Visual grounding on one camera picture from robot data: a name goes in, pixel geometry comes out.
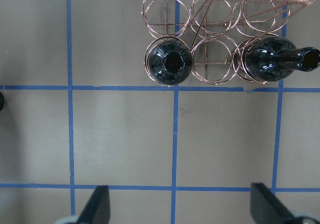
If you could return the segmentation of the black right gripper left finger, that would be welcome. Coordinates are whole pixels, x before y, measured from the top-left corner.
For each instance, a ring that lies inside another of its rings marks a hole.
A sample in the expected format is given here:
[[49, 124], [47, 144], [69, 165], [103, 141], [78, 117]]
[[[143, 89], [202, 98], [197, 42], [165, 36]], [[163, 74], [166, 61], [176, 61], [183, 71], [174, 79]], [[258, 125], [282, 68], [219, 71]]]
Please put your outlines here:
[[77, 224], [108, 224], [110, 222], [110, 196], [107, 185], [97, 186], [77, 218]]

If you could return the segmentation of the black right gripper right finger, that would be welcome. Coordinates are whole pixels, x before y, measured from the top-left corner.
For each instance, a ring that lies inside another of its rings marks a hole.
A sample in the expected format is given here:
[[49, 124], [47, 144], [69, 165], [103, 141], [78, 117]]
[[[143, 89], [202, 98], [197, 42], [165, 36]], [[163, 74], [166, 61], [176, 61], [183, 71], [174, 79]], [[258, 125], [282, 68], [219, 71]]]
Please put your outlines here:
[[253, 182], [250, 188], [250, 215], [255, 224], [294, 223], [294, 215], [263, 183]]

